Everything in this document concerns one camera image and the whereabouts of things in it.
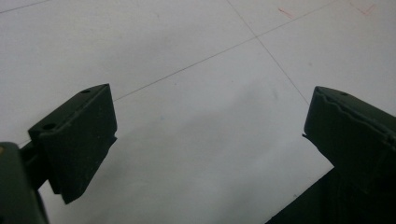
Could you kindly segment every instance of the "thin gray line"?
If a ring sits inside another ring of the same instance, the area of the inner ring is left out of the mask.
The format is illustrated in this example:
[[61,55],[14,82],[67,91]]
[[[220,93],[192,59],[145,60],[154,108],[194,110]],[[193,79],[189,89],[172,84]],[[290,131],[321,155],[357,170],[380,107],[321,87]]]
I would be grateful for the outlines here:
[[253,32],[253,30],[250,28],[250,26],[248,25],[248,23],[245,21],[245,19],[241,16],[241,14],[239,14],[238,10],[236,10],[236,8],[233,6],[233,4],[230,3],[229,0],[227,0],[228,4],[230,4],[230,6],[233,8],[233,10],[236,12],[236,14],[239,16],[239,18],[241,19],[241,21],[247,26],[247,28],[250,30],[250,32],[255,36],[256,34]]
[[271,31],[274,31],[274,30],[276,30],[276,29],[278,29],[278,28],[280,28],[280,27],[282,27],[282,26],[285,26],[285,25],[291,23],[291,22],[297,21],[297,20],[299,20],[299,19],[301,19],[301,18],[303,18],[303,17],[305,17],[305,16],[307,16],[307,15],[309,15],[309,14],[312,14],[312,13],[318,11],[318,10],[321,10],[321,9],[323,9],[324,7],[327,7],[327,6],[329,6],[330,4],[332,4],[332,3],[334,3],[334,2],[337,2],[337,1],[338,1],[338,0],[334,0],[334,1],[332,1],[332,2],[330,2],[330,3],[328,3],[328,4],[326,4],[326,5],[324,5],[324,6],[322,6],[322,7],[319,7],[319,8],[317,8],[317,9],[313,10],[313,11],[310,11],[310,12],[305,13],[303,16],[297,17],[296,19],[294,19],[294,20],[292,20],[292,21],[288,21],[288,22],[286,22],[286,23],[283,23],[283,24],[281,24],[281,25],[278,25],[277,27],[275,27],[275,28],[273,28],[273,29],[271,29],[271,30],[269,30],[269,31],[265,31],[264,33],[262,33],[262,34],[260,34],[260,35],[257,35],[257,36],[266,35],[266,34],[270,33]]
[[1,13],[10,12],[10,11],[13,11],[13,10],[17,10],[17,9],[21,9],[21,8],[24,8],[24,7],[31,7],[31,6],[34,6],[34,5],[38,5],[38,4],[41,4],[41,3],[48,2],[48,1],[50,1],[50,0],[45,0],[45,1],[42,1],[42,2],[33,3],[33,4],[30,4],[30,5],[27,5],[27,6],[23,6],[23,7],[15,7],[15,8],[12,8],[12,9],[5,10],[5,11],[0,11],[0,14]]
[[282,66],[280,66],[279,62],[275,59],[274,55],[272,55],[272,53],[268,50],[267,47],[264,46],[264,44],[260,41],[259,42],[262,44],[262,46],[265,48],[265,50],[267,50],[267,52],[271,55],[271,57],[273,58],[273,60],[276,62],[277,66],[280,68],[280,70],[282,70],[282,72],[285,74],[285,76],[289,79],[289,81],[291,82],[291,84],[294,86],[294,88],[297,90],[297,92],[300,93],[300,95],[303,97],[303,99],[305,100],[305,102],[309,105],[308,101],[305,99],[305,97],[303,96],[303,94],[300,92],[300,90],[296,87],[296,85],[294,84],[294,82],[291,80],[291,78],[288,76],[288,74],[285,72],[285,70],[282,68]]
[[[236,47],[238,47],[238,46],[240,46],[240,45],[243,45],[243,44],[247,43],[248,41],[250,41],[250,40],[252,40],[252,39],[255,39],[255,38],[256,38],[256,37],[252,37],[252,38],[250,38],[250,39],[248,39],[248,40],[245,40],[244,42],[239,43],[239,44],[237,44],[237,45],[235,45],[235,46],[233,46],[233,47],[231,47],[231,48],[229,48],[229,49],[225,49],[225,50],[222,51],[222,52],[219,52],[219,53],[214,54],[214,55],[212,55],[212,56],[210,56],[210,57],[208,57],[208,58],[205,58],[205,59],[201,60],[201,61],[198,62],[198,63],[202,63],[202,62],[204,62],[204,61],[207,61],[207,60],[209,60],[209,59],[211,59],[211,58],[213,58],[213,57],[216,57],[216,56],[220,55],[221,53],[224,53],[224,52],[226,52],[226,51],[228,51],[228,50],[230,50],[230,49],[234,49],[234,48],[236,48]],[[194,64],[192,64],[192,65],[189,65],[189,66],[187,66],[187,67],[185,67],[185,68],[183,68],[183,69],[180,69],[180,70],[178,70],[178,71],[172,73],[171,75],[168,75],[168,76],[166,76],[166,77],[162,77],[162,78],[160,78],[160,79],[158,79],[158,80],[156,80],[156,81],[154,81],[154,82],[149,83],[148,85],[146,85],[146,86],[144,86],[144,87],[141,87],[141,88],[139,88],[139,89],[137,89],[137,90],[135,90],[135,91],[131,91],[131,92],[129,92],[128,94],[125,94],[125,95],[123,95],[123,96],[121,96],[121,97],[115,99],[113,102],[116,102],[116,101],[118,101],[118,100],[120,100],[120,99],[122,99],[122,98],[124,98],[124,97],[126,97],[126,96],[129,96],[129,95],[131,95],[131,94],[133,94],[133,93],[135,93],[135,92],[137,92],[137,91],[141,91],[141,90],[145,89],[146,87],[149,87],[149,86],[151,86],[151,85],[153,85],[153,84],[155,84],[155,83],[157,83],[157,82],[159,82],[159,81],[162,81],[162,80],[164,80],[164,79],[166,79],[166,78],[169,78],[169,77],[171,77],[171,76],[173,76],[173,75],[175,75],[175,74],[177,74],[177,73],[179,73],[179,72],[182,72],[182,71],[184,71],[184,70],[186,70],[186,69],[188,69],[188,68],[191,68],[191,67],[195,66],[195,65],[198,64],[198,63],[194,63]]]

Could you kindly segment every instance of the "black object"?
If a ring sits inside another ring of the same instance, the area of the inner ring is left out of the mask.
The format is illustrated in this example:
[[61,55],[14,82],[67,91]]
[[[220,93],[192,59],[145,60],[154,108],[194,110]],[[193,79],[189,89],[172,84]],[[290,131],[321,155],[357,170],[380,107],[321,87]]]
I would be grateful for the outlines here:
[[267,223],[394,223],[396,118],[316,87],[304,131],[334,168]]
[[[13,219],[25,213],[17,209],[21,204],[39,205],[45,217],[37,190],[47,179],[65,203],[80,197],[116,141],[116,130],[110,86],[105,84],[81,91],[40,120],[28,131],[32,142],[21,150],[14,144],[1,143],[0,223],[47,223],[45,218],[33,222],[36,219],[28,211],[25,215],[32,217],[27,219],[31,221]],[[9,195],[20,196],[3,201]],[[35,209],[28,210],[37,214]]]

